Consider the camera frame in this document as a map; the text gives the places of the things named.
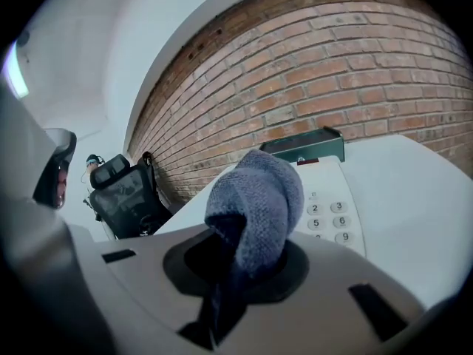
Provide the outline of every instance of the brick wall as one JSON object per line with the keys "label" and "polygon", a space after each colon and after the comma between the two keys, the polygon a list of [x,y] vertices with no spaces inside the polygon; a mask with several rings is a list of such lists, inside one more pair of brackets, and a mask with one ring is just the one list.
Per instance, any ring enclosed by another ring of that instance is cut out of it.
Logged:
{"label": "brick wall", "polygon": [[262,142],[401,133],[473,172],[472,66],[422,0],[246,0],[157,81],[129,152],[189,200]]}

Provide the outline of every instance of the chair headrest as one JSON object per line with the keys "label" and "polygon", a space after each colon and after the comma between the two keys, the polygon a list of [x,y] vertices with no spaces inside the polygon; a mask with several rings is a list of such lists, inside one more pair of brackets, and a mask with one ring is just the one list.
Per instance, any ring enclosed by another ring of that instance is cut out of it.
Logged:
{"label": "chair headrest", "polygon": [[92,171],[90,174],[90,185],[93,189],[106,188],[120,179],[129,169],[130,163],[122,154],[118,154]]}

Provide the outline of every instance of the person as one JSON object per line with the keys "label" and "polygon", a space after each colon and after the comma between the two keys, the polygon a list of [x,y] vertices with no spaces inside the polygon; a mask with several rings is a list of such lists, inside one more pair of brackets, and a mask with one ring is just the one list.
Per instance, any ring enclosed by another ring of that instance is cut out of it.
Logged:
{"label": "person", "polygon": [[106,222],[102,219],[102,217],[92,208],[92,204],[90,203],[90,194],[94,191],[94,188],[92,187],[90,183],[90,174],[94,169],[97,169],[102,163],[104,163],[103,158],[102,161],[99,159],[99,157],[95,154],[89,155],[86,160],[86,173],[87,173],[87,181],[86,181],[86,196],[83,200],[83,202],[88,205],[88,207],[93,210],[95,213],[95,220],[99,221],[102,224],[103,230],[105,231],[106,236],[109,238],[109,240],[115,240],[115,235],[113,234],[113,231],[109,228],[109,226],[106,224]]}

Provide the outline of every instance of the gray cloth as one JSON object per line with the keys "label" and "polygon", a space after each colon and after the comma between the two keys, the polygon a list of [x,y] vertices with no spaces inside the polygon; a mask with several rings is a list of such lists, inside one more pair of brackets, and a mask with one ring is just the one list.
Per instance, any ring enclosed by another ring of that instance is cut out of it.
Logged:
{"label": "gray cloth", "polygon": [[277,264],[303,207],[296,170],[285,160],[251,150],[215,183],[205,223],[234,249],[236,269],[256,279]]}

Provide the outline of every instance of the ceiling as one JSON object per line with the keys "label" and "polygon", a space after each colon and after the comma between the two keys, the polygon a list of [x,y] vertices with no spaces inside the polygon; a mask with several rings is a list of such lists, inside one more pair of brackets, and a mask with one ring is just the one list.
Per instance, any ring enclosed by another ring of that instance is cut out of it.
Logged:
{"label": "ceiling", "polygon": [[[22,99],[42,126],[73,122],[80,114],[104,119],[102,88],[115,22],[126,0],[46,0],[26,27],[30,39],[17,47],[30,94]],[[76,133],[97,128],[81,120]]]}

